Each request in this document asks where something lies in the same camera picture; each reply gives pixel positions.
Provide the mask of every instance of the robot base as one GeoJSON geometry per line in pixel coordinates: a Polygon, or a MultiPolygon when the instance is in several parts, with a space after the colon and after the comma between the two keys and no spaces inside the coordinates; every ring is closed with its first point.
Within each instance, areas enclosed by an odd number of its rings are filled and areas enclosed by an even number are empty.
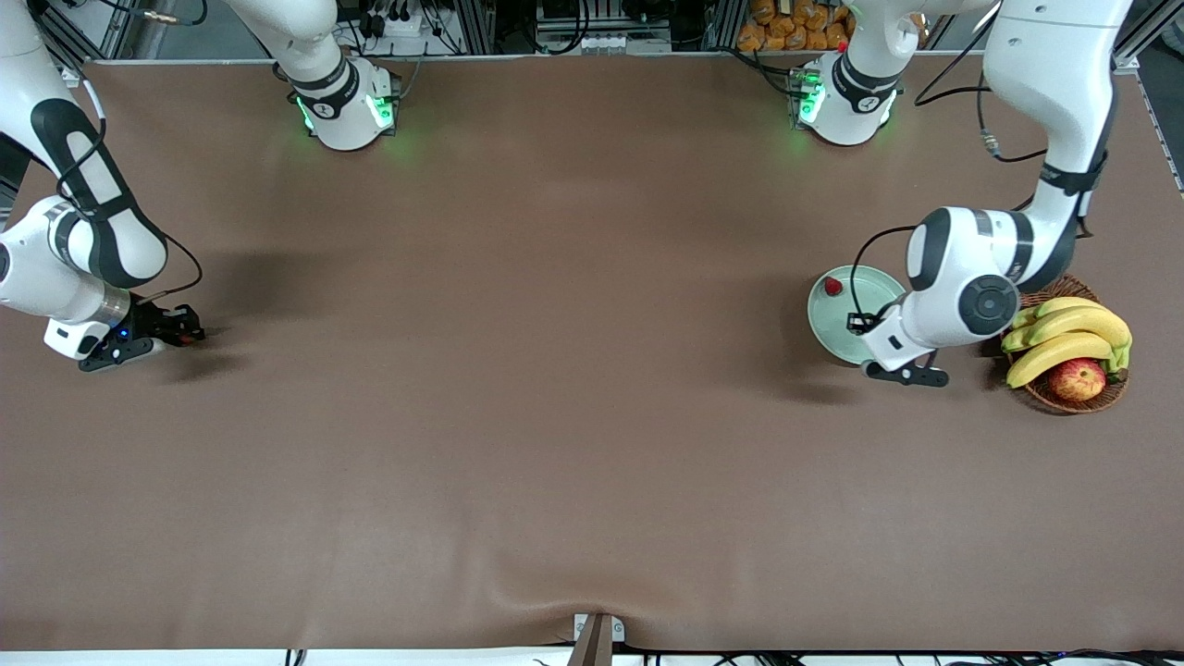
{"type": "Polygon", "coordinates": [[[320,139],[334,151],[365,148],[379,136],[394,136],[398,128],[403,81],[390,70],[367,60],[358,62],[355,58],[352,62],[359,69],[363,85],[360,87],[360,92],[341,108],[339,117],[320,117],[313,113],[316,110],[315,102],[309,102],[313,105],[310,110],[302,97],[292,97],[292,102],[304,114],[308,135],[320,139]]]}
{"type": "Polygon", "coordinates": [[[838,53],[826,53],[796,70],[791,77],[791,90],[803,92],[804,97],[790,100],[790,116],[797,129],[811,129],[821,139],[836,146],[857,146],[871,139],[886,122],[896,100],[893,91],[881,102],[877,97],[866,97],[860,101],[870,111],[856,111],[842,96],[835,92],[832,71],[838,60],[838,53]]]}

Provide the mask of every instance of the apple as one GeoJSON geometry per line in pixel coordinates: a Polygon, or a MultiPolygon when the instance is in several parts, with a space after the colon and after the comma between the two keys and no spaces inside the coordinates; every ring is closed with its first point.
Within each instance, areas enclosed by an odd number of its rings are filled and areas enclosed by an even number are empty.
{"type": "Polygon", "coordinates": [[[1075,358],[1049,371],[1048,386],[1062,401],[1081,403],[1102,392],[1106,372],[1092,358],[1075,358]]]}
{"type": "Polygon", "coordinates": [[[828,296],[837,296],[843,293],[843,283],[829,275],[822,281],[822,288],[828,296]]]}

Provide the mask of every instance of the green led light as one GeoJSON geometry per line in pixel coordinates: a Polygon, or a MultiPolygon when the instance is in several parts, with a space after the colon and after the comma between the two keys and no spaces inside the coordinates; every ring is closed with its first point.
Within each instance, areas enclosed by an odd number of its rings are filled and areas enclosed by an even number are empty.
{"type": "Polygon", "coordinates": [[[387,128],[394,122],[394,110],[391,102],[386,100],[374,100],[367,95],[366,105],[369,107],[371,114],[374,116],[374,122],[377,122],[379,127],[387,128]]]}
{"type": "Polygon", "coordinates": [[[296,97],[296,105],[300,107],[300,113],[304,115],[304,127],[307,127],[309,132],[313,132],[313,119],[309,117],[308,115],[308,109],[304,107],[304,101],[301,100],[300,97],[296,97]]]}
{"type": "Polygon", "coordinates": [[[818,117],[818,109],[822,107],[823,101],[826,98],[826,90],[823,84],[815,87],[815,91],[802,100],[802,109],[798,113],[798,117],[802,122],[813,122],[818,117]]]}

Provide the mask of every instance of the red object on plate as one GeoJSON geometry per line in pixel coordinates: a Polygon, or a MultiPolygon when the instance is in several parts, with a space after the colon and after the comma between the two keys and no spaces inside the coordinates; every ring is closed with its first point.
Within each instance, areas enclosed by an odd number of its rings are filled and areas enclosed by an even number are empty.
{"type": "Polygon", "coordinates": [[[843,283],[834,277],[823,280],[822,288],[826,292],[828,296],[837,296],[843,293],[843,283]]]}

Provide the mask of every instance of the light green plate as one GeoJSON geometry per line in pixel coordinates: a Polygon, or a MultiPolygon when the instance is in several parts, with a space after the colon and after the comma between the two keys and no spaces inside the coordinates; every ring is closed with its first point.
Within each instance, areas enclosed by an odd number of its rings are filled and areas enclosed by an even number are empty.
{"type": "MultiPolygon", "coordinates": [[[[863,312],[870,313],[879,312],[886,303],[890,303],[905,293],[905,288],[893,276],[869,265],[861,265],[855,270],[855,287],[860,294],[860,307],[863,312]]],[[[810,328],[828,352],[847,363],[860,365],[871,359],[871,352],[858,335],[847,329],[847,315],[852,312],[855,303],[851,302],[851,267],[843,265],[828,270],[810,290],[806,306],[810,328]],[[842,294],[826,295],[822,283],[828,277],[843,283],[842,294]]]]}

